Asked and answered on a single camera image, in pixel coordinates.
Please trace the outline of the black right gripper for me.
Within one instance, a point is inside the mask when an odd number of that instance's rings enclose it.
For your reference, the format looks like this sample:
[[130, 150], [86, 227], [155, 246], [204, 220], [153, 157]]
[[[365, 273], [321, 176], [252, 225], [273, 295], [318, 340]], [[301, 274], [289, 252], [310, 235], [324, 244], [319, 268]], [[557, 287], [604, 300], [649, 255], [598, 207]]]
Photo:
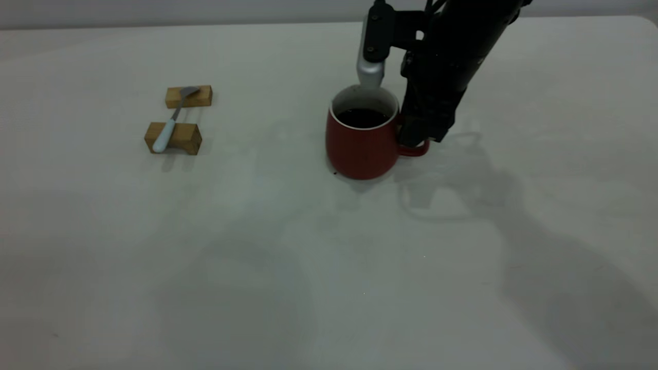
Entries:
[[442, 142], [484, 59], [509, 21], [408, 21], [400, 24], [407, 90], [398, 143], [408, 148]]

